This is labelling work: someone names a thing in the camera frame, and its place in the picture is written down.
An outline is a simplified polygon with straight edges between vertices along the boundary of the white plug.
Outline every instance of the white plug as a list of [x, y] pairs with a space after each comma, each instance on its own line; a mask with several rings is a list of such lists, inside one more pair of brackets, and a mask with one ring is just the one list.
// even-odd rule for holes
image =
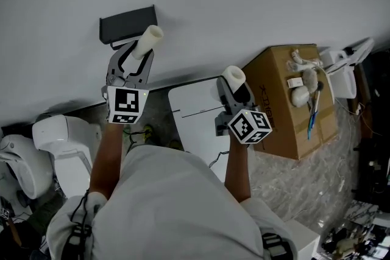
[[355, 115], [358, 115], [361, 113], [361, 110], [362, 110], [362, 107], [360, 105], [360, 103], [358, 104], [358, 108], [356, 109], [356, 112], [355, 112]]
[[303, 64], [303, 59], [300, 57], [298, 49], [296, 49], [295, 51], [293, 51], [291, 53], [291, 57], [292, 57], [292, 59], [294, 60], [295, 63]]

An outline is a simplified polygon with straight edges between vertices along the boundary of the white cable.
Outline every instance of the white cable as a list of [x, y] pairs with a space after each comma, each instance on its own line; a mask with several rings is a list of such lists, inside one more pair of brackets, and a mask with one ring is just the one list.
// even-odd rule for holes
[[[351, 112], [350, 110], [348, 110], [345, 106], [343, 106], [343, 104], [341, 104], [340, 101], [339, 101], [338, 99], [336, 99], [336, 101], [338, 102], [338, 104], [341, 105], [341, 107], [342, 107], [343, 109], [345, 109], [345, 111], [347, 111], [347, 112], [350, 113], [350, 114], [356, 115], [356, 113], [352, 113], [352, 112]], [[357, 119], [355, 122], [358, 122], [359, 119], [362, 118], [364, 124], [366, 125], [366, 127], [367, 127], [372, 133], [375, 133], [375, 134], [378, 135], [378, 136], [383, 136], [383, 135], [381, 135], [380, 133], [377, 133], [377, 132], [373, 131], [373, 130], [370, 128], [370, 126], [367, 125], [367, 122], [366, 122], [366, 120], [365, 120], [364, 117], [363, 117], [363, 111], [364, 111], [364, 109], [365, 109], [366, 107], [365, 107], [362, 103], [360, 103], [360, 102], [359, 102], [358, 104], [362, 105], [362, 106], [363, 106], [363, 109], [362, 109], [361, 113], [359, 114], [358, 119]]]
[[335, 98], [335, 94], [333, 92], [332, 84], [330, 82], [330, 78], [329, 78], [329, 75], [327, 74], [327, 72], [321, 66], [319, 66], [317, 63], [309, 61], [309, 60], [306, 60], [304, 58], [301, 58], [300, 55], [299, 55], [299, 50], [298, 49], [291, 53], [291, 57], [292, 57], [292, 59], [296, 63], [303, 64], [305, 62], [305, 63], [308, 63], [308, 64], [312, 64], [316, 68], [320, 69], [325, 74], [325, 78], [327, 79], [328, 85], [330, 87], [331, 100], [334, 103], [336, 98]]
[[349, 143], [348, 143], [348, 149], [347, 149], [347, 156], [349, 155], [349, 149], [351, 148], [351, 141], [352, 141], [352, 126], [351, 126], [350, 118], [348, 118], [348, 125], [349, 125]]

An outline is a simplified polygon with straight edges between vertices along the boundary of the shoe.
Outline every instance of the shoe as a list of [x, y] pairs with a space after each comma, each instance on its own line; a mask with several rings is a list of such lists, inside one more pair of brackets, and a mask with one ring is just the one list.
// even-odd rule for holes
[[184, 150], [182, 143], [178, 140], [172, 140], [171, 142], [169, 142], [168, 147], [174, 150]]
[[145, 125], [143, 130], [145, 131], [145, 133], [142, 134], [144, 142], [146, 142], [147, 139], [155, 136], [154, 129], [151, 125]]

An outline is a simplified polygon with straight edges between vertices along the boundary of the black device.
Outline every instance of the black device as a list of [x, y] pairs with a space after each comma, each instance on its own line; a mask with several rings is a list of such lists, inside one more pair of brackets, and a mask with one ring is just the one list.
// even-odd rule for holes
[[217, 89], [225, 111], [220, 112], [215, 117], [215, 133], [216, 136], [223, 136], [227, 134], [227, 130], [229, 129], [228, 123], [239, 111], [242, 109], [258, 111], [259, 106], [256, 105], [254, 94], [246, 82], [233, 93], [225, 77], [219, 76], [217, 78]]
[[101, 18], [99, 38], [102, 43], [109, 44], [113, 50], [118, 50], [123, 44], [114, 46], [113, 43], [141, 36], [150, 25], [158, 25], [154, 5]]

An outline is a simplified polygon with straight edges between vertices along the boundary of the white wall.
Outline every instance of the white wall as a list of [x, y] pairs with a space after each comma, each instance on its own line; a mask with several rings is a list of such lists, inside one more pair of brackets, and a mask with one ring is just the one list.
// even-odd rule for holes
[[154, 88], [219, 74], [272, 44], [344, 47], [390, 33], [389, 0], [0, 0], [0, 125], [102, 102], [112, 51], [99, 18], [151, 4], [165, 32]]

